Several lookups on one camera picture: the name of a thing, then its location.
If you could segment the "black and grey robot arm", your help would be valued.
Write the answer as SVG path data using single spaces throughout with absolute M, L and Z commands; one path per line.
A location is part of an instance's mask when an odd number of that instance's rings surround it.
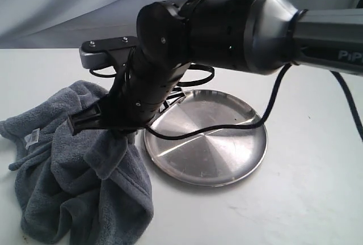
M 84 68 L 113 67 L 109 93 L 70 115 L 73 134 L 148 128 L 189 69 L 284 75 L 292 65 L 362 74 L 362 10 L 298 10 L 287 0 L 167 0 L 144 6 L 136 36 L 84 42 Z

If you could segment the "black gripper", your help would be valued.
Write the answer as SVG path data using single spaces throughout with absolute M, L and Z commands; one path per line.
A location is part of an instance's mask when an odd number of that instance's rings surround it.
M 135 57 L 120 88 L 86 109 L 68 115 L 72 136 L 84 130 L 138 129 L 148 124 L 158 113 L 185 98 L 181 87 L 175 87 L 190 66 L 190 62 L 175 68 Z

